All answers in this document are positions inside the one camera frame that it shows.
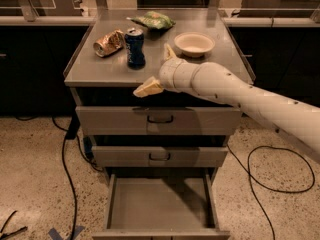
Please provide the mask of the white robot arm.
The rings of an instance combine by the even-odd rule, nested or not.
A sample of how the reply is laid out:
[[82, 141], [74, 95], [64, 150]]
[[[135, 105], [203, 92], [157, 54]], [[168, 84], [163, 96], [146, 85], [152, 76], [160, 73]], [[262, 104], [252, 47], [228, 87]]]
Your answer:
[[140, 85], [135, 96], [167, 90], [231, 105], [320, 162], [320, 108], [252, 86], [218, 63], [190, 63], [177, 57], [170, 46], [165, 54], [159, 75]]

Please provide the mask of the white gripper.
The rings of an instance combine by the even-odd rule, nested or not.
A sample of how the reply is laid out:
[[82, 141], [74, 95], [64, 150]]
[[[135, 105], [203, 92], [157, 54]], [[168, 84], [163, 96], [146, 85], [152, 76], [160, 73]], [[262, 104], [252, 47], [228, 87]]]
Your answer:
[[192, 79], [199, 65], [176, 57], [171, 46], [165, 43], [164, 60], [166, 62], [159, 70], [159, 80], [155, 77], [148, 78], [133, 91], [133, 94], [143, 98], [162, 93], [164, 89], [176, 93], [194, 93]]

